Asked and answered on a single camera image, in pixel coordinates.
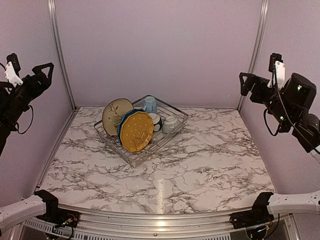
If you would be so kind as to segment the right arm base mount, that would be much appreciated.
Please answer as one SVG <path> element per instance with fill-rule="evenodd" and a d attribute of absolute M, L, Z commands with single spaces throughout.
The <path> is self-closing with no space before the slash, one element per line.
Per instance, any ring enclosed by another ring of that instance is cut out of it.
<path fill-rule="evenodd" d="M 251 209 L 232 213 L 229 221 L 234 229 L 241 229 L 272 222 L 274 219 L 274 216 L 268 212 Z"/>

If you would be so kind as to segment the blue polka dot plate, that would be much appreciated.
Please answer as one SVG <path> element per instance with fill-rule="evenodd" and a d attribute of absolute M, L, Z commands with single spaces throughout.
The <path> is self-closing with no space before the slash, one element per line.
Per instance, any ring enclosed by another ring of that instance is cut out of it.
<path fill-rule="evenodd" d="M 118 125 L 118 127 L 117 127 L 117 138 L 118 138 L 119 143 L 120 143 L 121 146 L 123 145 L 123 144 L 122 144 L 122 141 L 121 141 L 121 138 L 120 138 L 121 130 L 122 130 L 122 125 L 123 125 L 123 123 L 125 122 L 125 120 L 126 120 L 129 116 L 133 115 L 134 113 L 136 113 L 136 112 L 138 112 L 138 111 L 139 111 L 139 109 L 132 109 L 132 110 L 128 111 L 127 113 L 125 113 L 125 114 L 123 115 L 123 117 L 121 118 L 121 120 L 120 120 L 120 122 L 119 122 L 119 125 Z"/>

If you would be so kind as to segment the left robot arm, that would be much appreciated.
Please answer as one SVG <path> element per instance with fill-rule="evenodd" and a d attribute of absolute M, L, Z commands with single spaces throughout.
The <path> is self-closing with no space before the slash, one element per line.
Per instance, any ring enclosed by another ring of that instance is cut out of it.
<path fill-rule="evenodd" d="M 0 83 L 0 151 L 12 132 L 18 131 L 22 113 L 31 109 L 32 100 L 39 97 L 52 84 L 54 64 L 49 62 L 32 69 L 33 75 L 18 76 L 19 64 L 9 61 L 5 68 L 7 82 Z M 46 190 L 35 191 L 30 197 L 0 208 L 0 233 L 33 217 L 47 217 L 53 223 L 63 219 L 59 200 Z"/>

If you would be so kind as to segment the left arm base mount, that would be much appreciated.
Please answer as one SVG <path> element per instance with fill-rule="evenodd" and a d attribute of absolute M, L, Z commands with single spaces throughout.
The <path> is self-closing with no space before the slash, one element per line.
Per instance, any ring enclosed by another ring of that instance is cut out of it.
<path fill-rule="evenodd" d="M 65 225 L 68 227 L 76 228 L 78 225 L 80 213 L 78 211 L 58 208 L 57 214 L 43 214 L 39 215 L 36 218 L 58 225 L 59 227 L 63 226 L 63 223 L 67 220 L 71 219 L 72 221 L 70 223 L 66 223 Z"/>

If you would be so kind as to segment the beige bird pattern plate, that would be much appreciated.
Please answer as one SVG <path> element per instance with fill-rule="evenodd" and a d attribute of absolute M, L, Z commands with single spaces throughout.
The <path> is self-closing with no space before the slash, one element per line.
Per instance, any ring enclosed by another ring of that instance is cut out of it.
<path fill-rule="evenodd" d="M 132 103 L 126 98 L 118 98 L 110 102 L 102 113 L 102 125 L 105 132 L 110 136 L 116 136 L 120 120 L 133 108 Z"/>

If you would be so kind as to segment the yellow polka dot plate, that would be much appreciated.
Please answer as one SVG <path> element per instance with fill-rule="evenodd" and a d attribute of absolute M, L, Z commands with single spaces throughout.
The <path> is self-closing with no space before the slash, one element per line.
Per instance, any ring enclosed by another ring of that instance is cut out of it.
<path fill-rule="evenodd" d="M 154 123 L 147 112 L 130 113 L 120 126 L 119 139 L 124 149 L 131 153 L 140 152 L 151 141 Z"/>

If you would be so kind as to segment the grey green patterned bowl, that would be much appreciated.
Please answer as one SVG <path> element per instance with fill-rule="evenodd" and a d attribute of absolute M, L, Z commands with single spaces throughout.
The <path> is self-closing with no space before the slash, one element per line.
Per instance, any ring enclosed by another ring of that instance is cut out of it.
<path fill-rule="evenodd" d="M 163 125 L 162 125 L 162 132 L 165 134 L 173 134 L 181 129 L 183 123 L 176 117 L 176 116 L 168 116 Z"/>

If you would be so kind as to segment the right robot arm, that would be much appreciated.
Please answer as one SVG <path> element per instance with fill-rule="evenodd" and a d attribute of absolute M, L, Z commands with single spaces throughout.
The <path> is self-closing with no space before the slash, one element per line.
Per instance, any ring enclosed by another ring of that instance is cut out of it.
<path fill-rule="evenodd" d="M 251 93 L 253 103 L 265 105 L 265 113 L 278 121 L 276 133 L 292 132 L 304 150 L 315 159 L 320 158 L 320 120 L 309 110 L 315 99 L 317 87 L 306 77 L 293 73 L 282 90 L 268 87 L 266 78 L 252 73 L 239 74 L 240 93 Z M 319 214 L 320 192 L 278 194 L 262 192 L 250 210 L 233 213 L 230 222 L 237 228 L 251 222 L 258 224 L 273 220 L 276 214 Z"/>

